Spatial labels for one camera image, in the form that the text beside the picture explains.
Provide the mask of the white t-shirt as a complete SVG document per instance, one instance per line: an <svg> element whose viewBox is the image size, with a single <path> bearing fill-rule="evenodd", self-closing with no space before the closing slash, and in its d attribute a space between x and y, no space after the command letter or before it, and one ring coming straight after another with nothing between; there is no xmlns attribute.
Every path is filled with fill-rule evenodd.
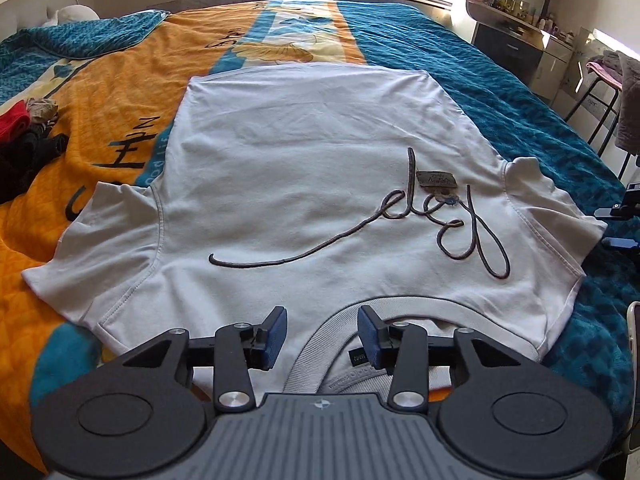
<svg viewBox="0 0 640 480"><path fill-rule="evenodd" d="M257 394L382 391L349 363L361 306L537 361L604 230L536 159L500 156L430 75L292 63L193 78L162 173L99 184L23 278L118 354L282 306L288 336Z"/></svg>

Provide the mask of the black metal stool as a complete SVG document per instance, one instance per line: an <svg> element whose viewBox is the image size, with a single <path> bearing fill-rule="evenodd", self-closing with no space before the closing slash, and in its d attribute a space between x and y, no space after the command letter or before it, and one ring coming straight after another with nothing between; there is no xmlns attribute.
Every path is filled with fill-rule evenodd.
<svg viewBox="0 0 640 480"><path fill-rule="evenodd" d="M576 102L564 116L599 157L614 145L623 103L622 77L603 63L588 61L582 66L575 89Z"/></svg>

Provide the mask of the grey-brown towel on stool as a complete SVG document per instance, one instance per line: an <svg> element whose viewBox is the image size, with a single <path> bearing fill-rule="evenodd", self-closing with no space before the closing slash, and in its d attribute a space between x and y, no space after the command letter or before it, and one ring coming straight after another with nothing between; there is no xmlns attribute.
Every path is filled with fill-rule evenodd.
<svg viewBox="0 0 640 480"><path fill-rule="evenodd" d="M605 50L603 65L622 84L618 148L639 155L639 61L620 51Z"/></svg>

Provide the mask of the white vanity desk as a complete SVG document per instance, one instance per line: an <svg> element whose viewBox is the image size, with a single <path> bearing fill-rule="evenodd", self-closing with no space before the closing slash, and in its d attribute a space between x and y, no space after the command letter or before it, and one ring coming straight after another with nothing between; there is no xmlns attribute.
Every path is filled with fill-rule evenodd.
<svg viewBox="0 0 640 480"><path fill-rule="evenodd" d="M551 104L574 47L488 4L466 0L465 10L476 21L472 44Z"/></svg>

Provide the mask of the items on desk top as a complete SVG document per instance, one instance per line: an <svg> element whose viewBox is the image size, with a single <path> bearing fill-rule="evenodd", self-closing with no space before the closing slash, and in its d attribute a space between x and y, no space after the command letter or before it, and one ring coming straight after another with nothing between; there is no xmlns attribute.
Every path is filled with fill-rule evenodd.
<svg viewBox="0 0 640 480"><path fill-rule="evenodd" d="M544 50L552 37L551 0L544 0L537 11L525 0L464 0L465 13L476 23L473 38L480 26L503 32L538 50Z"/></svg>

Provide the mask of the black garment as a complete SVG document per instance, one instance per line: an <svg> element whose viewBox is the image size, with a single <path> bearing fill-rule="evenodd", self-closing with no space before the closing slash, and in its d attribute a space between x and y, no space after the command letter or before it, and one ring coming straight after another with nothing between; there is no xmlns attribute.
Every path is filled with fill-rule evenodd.
<svg viewBox="0 0 640 480"><path fill-rule="evenodd" d="M38 172L67 150L70 137L28 129L1 148L1 203L26 193Z"/></svg>

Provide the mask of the orange and teal blanket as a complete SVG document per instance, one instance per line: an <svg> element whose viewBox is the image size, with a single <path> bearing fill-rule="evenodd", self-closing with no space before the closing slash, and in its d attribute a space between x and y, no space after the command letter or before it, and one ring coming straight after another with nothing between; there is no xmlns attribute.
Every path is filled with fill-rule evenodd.
<svg viewBox="0 0 640 480"><path fill-rule="evenodd" d="M541 100L454 32L401 3L288 0L136 13L31 28L1 46L1 104L58 102L66 153L1 207L1 440L30 466L32 404L91 370L99 341L66 323L22 272L49 261L100 181L150 183L193 76L251 62L330 61L425 70L508 158L534 156L585 212L623 185Z"/></svg>

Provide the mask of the beige patterned garment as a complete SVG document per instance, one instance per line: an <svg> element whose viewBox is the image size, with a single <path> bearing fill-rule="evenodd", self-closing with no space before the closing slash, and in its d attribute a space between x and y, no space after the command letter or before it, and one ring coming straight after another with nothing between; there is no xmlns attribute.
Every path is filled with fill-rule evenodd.
<svg viewBox="0 0 640 480"><path fill-rule="evenodd" d="M32 124L47 125L58 116L58 103L55 100L28 98L25 105Z"/></svg>

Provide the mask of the red garment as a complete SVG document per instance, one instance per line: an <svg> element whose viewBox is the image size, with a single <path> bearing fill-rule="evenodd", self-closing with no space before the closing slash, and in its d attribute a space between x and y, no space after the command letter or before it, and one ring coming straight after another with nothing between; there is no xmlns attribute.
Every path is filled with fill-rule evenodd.
<svg viewBox="0 0 640 480"><path fill-rule="evenodd" d="M28 129L30 115L24 100L17 101L0 116L0 143L9 144Z"/></svg>

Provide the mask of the white pillow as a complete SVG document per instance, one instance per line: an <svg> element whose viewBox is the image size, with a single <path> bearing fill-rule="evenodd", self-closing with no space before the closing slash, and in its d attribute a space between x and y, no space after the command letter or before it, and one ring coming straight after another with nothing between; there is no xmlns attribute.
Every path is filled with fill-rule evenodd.
<svg viewBox="0 0 640 480"><path fill-rule="evenodd" d="M42 27L52 27L64 25L68 23L97 21L99 15L90 6L82 4L73 4L72 6L64 6L60 10L56 10L53 15L42 24Z"/></svg>

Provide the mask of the tufted grey headboard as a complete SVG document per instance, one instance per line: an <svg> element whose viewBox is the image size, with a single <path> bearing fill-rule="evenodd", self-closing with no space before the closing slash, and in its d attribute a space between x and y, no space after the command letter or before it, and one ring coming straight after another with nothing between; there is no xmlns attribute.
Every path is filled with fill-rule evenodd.
<svg viewBox="0 0 640 480"><path fill-rule="evenodd" d="M56 11L78 3L78 0L6 0L1 3L0 40L24 28L42 25Z"/></svg>

